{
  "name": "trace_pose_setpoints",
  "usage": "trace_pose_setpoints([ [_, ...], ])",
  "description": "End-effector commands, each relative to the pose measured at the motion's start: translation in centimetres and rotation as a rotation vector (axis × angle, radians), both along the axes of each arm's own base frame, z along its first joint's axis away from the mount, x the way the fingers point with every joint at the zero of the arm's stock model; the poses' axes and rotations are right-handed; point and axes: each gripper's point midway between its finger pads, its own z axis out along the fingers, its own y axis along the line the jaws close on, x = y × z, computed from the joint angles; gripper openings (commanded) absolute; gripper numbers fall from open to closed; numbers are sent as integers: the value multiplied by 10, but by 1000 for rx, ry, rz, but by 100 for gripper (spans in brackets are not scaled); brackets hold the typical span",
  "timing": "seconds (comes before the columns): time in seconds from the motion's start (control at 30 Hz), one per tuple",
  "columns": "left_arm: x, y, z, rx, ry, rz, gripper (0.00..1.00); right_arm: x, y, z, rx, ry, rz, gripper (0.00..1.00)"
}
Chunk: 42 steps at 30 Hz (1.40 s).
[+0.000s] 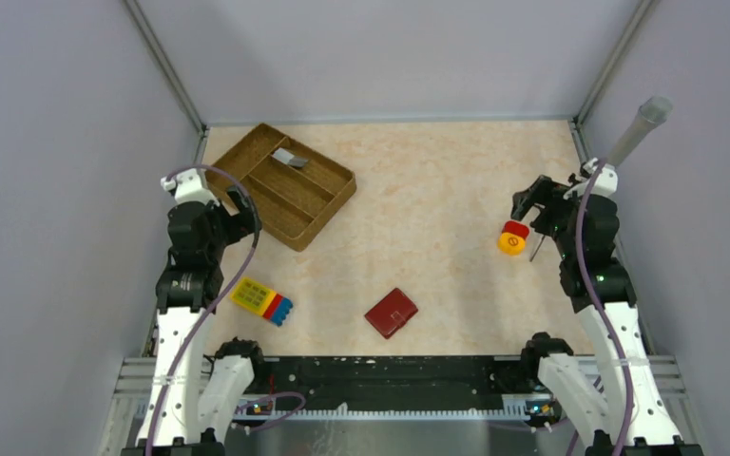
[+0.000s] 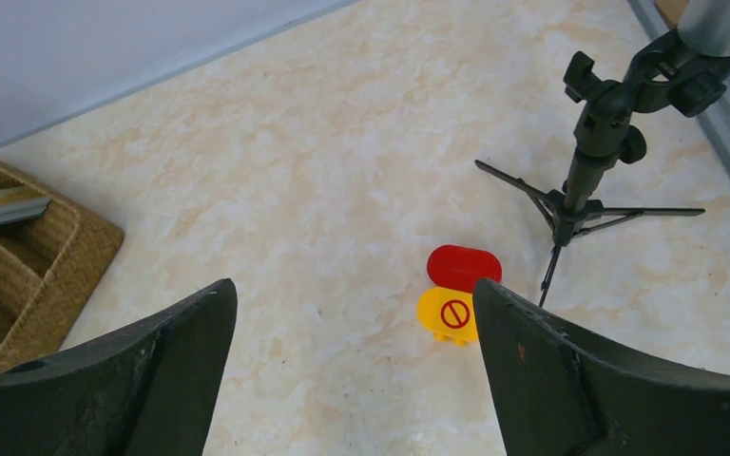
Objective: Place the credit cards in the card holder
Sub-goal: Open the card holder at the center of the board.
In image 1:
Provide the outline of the brown woven divided tray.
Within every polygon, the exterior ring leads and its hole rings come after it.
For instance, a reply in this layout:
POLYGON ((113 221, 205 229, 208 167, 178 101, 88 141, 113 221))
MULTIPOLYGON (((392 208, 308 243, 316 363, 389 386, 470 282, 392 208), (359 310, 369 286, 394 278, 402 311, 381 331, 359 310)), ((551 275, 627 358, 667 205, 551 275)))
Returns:
POLYGON ((211 127, 204 159, 237 178, 259 210, 263 230, 306 250, 358 190, 354 171, 267 123, 211 127), (309 162, 297 169, 271 155, 285 148, 309 162))

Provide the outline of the grey credit cards stack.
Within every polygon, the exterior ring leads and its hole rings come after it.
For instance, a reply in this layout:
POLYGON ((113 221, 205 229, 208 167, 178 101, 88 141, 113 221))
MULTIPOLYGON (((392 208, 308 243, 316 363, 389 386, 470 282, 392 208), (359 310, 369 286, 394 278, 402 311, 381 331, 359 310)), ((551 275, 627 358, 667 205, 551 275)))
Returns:
POLYGON ((291 152, 290 150, 282 148, 282 147, 276 149, 272 153, 271 157, 274 160, 281 162, 282 164, 285 164, 285 165, 288 165, 288 166, 291 166, 291 167, 294 167, 297 169, 303 168, 309 162, 308 159, 298 156, 298 155, 294 154, 293 152, 291 152))

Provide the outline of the red leather card holder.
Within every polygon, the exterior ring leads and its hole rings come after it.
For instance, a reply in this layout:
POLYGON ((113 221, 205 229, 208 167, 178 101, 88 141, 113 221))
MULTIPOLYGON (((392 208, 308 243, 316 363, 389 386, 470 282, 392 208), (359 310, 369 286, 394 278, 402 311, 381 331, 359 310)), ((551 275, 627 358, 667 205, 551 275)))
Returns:
POLYGON ((384 339, 390 339, 417 313, 416 304, 400 289, 394 288, 366 312, 364 318, 384 339))

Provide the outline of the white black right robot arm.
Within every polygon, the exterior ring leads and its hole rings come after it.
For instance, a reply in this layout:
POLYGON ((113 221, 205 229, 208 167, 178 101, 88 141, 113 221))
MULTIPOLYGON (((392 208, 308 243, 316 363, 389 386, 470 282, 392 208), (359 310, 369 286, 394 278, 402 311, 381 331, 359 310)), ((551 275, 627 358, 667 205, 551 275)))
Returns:
POLYGON ((526 343, 519 377, 527 389, 554 396, 587 455, 701 455, 666 409, 630 276, 614 256, 617 183, 614 167, 593 159, 567 184, 541 176, 513 195, 497 245, 516 256, 531 232, 553 240, 560 283, 593 347, 599 382, 586 378, 564 340, 543 332, 526 343))

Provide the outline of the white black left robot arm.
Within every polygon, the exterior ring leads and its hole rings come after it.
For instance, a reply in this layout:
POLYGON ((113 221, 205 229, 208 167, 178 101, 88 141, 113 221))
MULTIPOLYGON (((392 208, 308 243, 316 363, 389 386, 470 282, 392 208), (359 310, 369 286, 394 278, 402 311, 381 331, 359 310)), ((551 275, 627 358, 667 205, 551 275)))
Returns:
POLYGON ((175 205, 167 214, 167 263, 155 288, 155 368, 144 420, 121 452, 222 455, 241 396, 263 387, 267 369, 245 352, 222 354, 203 387, 202 363, 216 310, 253 258, 247 255, 226 282, 223 254, 247 236, 259 242, 259 213, 247 189, 214 166, 177 169, 161 187, 175 205))

